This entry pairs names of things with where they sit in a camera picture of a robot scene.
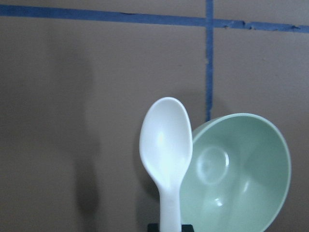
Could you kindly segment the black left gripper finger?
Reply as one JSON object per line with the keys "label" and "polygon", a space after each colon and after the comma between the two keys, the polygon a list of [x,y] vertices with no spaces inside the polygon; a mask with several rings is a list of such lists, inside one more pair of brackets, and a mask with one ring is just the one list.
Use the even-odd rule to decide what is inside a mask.
{"label": "black left gripper finger", "polygon": [[159,224],[148,224],[147,232],[194,232],[191,224],[183,224],[180,227],[161,227]]}

